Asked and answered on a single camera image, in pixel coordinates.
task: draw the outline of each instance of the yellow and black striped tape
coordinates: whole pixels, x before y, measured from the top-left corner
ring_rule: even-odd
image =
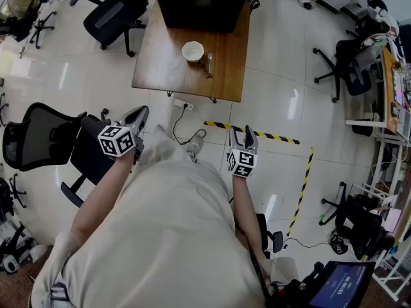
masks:
[[[294,226],[294,223],[295,223],[295,220],[297,219],[298,212],[300,211],[300,208],[301,208],[302,197],[304,196],[304,191],[306,190],[308,174],[310,173],[311,162],[313,161],[313,155],[314,155],[314,149],[311,148],[311,154],[310,154],[310,158],[308,159],[308,166],[307,166],[306,176],[304,178],[304,185],[302,185],[301,195],[300,195],[300,199],[298,201],[297,210],[295,211],[293,221],[291,222],[291,225],[288,229],[287,236],[290,236],[291,231],[292,231],[293,226]]]
[[[220,123],[220,122],[204,121],[204,124],[206,126],[216,126],[217,128],[222,128],[222,129],[227,129],[227,130],[230,130],[230,128],[233,127],[236,131],[245,133],[245,129],[241,129],[241,128],[238,128],[237,126],[232,126],[232,125],[229,125],[229,124],[223,124],[223,123]],[[282,137],[282,136],[275,136],[275,135],[272,135],[270,133],[265,133],[265,132],[254,131],[254,133],[258,137],[269,138],[269,139],[273,139],[275,141],[291,142],[292,144],[300,145],[300,142],[297,139],[289,139],[289,138]]]

